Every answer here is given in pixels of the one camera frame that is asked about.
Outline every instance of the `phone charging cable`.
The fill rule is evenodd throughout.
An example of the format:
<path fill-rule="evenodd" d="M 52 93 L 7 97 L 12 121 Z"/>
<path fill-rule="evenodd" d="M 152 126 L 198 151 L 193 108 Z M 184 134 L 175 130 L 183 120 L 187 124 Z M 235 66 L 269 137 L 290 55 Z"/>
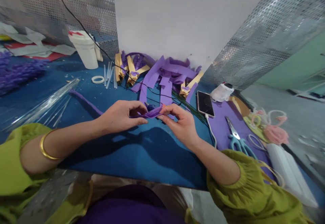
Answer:
<path fill-rule="evenodd" d="M 212 129 L 211 129 L 211 125 L 209 123 L 209 115 L 208 114 L 204 114 L 205 115 L 205 118 L 207 119 L 207 122 L 208 122 L 208 125 L 209 125 L 209 129 L 210 129 L 210 132 L 213 136 L 213 139 L 214 139 L 214 147 L 217 148 L 217 140 L 216 140 L 216 137 L 214 136 L 213 132 L 212 132 Z"/>

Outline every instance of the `perforated metal sheet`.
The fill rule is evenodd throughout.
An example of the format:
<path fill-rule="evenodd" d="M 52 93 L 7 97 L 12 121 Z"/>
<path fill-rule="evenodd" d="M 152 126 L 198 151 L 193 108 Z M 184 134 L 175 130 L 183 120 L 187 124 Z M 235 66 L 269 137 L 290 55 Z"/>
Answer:
<path fill-rule="evenodd" d="M 100 46 L 118 50 L 114 0 L 64 0 Z M 70 44 L 68 30 L 81 26 L 61 0 L 0 0 L 0 20 Z M 325 29 L 325 0 L 261 0 L 203 79 L 245 89 Z"/>

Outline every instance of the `blue tablecloth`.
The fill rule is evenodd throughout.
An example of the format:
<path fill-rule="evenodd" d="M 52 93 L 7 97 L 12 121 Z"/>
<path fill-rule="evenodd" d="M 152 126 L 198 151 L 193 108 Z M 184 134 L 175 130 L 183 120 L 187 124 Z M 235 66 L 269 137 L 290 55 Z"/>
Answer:
<path fill-rule="evenodd" d="M 80 77 L 77 91 L 90 102 L 105 111 L 117 100 L 137 100 L 139 94 L 126 89 L 125 83 L 114 89 L 113 83 L 108 89 L 103 84 L 94 84 L 91 78 L 103 75 L 103 63 L 95 70 L 84 68 L 78 54 L 48 64 L 46 75 L 29 82 L 20 89 L 0 98 L 2 122 L 21 116 L 56 90 L 67 84 L 66 80 Z M 200 82 L 197 90 L 211 91 L 212 87 Z M 148 102 L 159 106 L 159 96 L 148 91 Z M 196 107 L 195 96 L 191 104 Z M 59 123 L 59 127 L 70 126 L 92 120 L 96 113 L 71 98 Z M 196 117 L 198 135 L 212 144 L 209 129 Z M 0 141 L 4 142 L 8 134 L 1 132 Z M 176 139 L 167 125 L 158 119 L 149 119 L 149 124 L 141 125 L 129 131 L 88 142 L 77 149 L 59 167 L 104 175 L 141 179 L 167 183 L 195 189 L 206 190 L 206 168 L 199 159 Z"/>

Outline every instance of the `scissors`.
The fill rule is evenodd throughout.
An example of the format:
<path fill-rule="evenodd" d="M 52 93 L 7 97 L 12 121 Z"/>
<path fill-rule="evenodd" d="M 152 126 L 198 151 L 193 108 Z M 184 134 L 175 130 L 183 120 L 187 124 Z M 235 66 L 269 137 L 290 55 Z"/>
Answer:
<path fill-rule="evenodd" d="M 238 135 L 237 131 L 235 130 L 233 124 L 231 123 L 228 117 L 226 117 L 226 120 L 231 132 L 231 134 L 228 136 L 228 138 L 231 139 L 231 142 L 229 144 L 229 149 L 243 152 L 245 155 L 251 156 L 255 160 L 257 160 L 257 157 L 254 154 L 254 152 L 245 144 L 245 139 L 240 138 L 240 136 Z"/>

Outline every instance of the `green shirt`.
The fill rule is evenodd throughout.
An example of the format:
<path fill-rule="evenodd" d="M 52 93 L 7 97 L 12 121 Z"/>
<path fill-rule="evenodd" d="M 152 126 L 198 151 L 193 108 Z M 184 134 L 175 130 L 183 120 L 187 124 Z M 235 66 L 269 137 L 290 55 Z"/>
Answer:
<path fill-rule="evenodd" d="M 31 139 L 51 129 L 38 123 L 14 130 L 0 145 L 0 222 L 15 223 L 25 206 L 35 196 L 53 171 L 29 176 L 20 163 L 20 149 Z M 207 185 L 214 203 L 229 224 L 307 223 L 302 204 L 292 194 L 274 184 L 264 182 L 259 162 L 245 154 L 225 150 L 240 167 L 241 177 L 232 185 L 220 185 L 207 173 Z M 92 182 L 76 185 L 60 208 L 46 223 L 71 223 L 85 215 L 92 196 Z M 197 223 L 190 209 L 186 223 Z"/>

